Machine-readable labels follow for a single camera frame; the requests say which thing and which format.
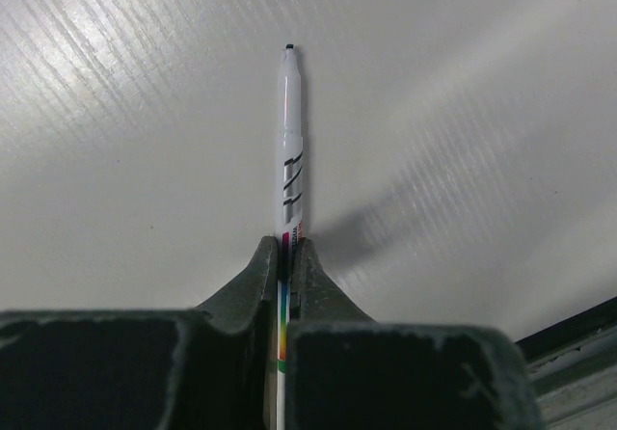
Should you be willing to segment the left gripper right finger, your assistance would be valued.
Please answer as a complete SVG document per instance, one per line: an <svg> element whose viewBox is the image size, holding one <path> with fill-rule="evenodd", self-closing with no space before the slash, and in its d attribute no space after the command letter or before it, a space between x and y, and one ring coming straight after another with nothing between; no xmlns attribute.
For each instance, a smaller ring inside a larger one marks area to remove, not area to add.
<svg viewBox="0 0 617 430"><path fill-rule="evenodd" d="M523 355L504 333L385 323L326 274L312 241L295 259L287 330L290 429L541 429Z"/></svg>

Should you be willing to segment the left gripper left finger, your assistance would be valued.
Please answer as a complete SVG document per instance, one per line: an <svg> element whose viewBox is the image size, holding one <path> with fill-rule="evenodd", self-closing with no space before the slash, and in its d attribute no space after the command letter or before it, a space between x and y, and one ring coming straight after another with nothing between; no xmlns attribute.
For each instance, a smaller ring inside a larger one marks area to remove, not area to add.
<svg viewBox="0 0 617 430"><path fill-rule="evenodd" d="M272 429L278 249L188 309L1 314L5 429Z"/></svg>

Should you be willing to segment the green-end white pen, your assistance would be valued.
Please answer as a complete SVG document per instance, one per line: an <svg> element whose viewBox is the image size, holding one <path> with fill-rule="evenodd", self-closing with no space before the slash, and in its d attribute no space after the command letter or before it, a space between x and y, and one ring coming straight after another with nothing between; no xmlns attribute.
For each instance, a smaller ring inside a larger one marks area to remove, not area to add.
<svg viewBox="0 0 617 430"><path fill-rule="evenodd" d="M275 237L280 269L277 282L276 427L285 427L286 331L290 320L291 277L298 243L303 237L302 77L294 44L282 51L278 76Z"/></svg>

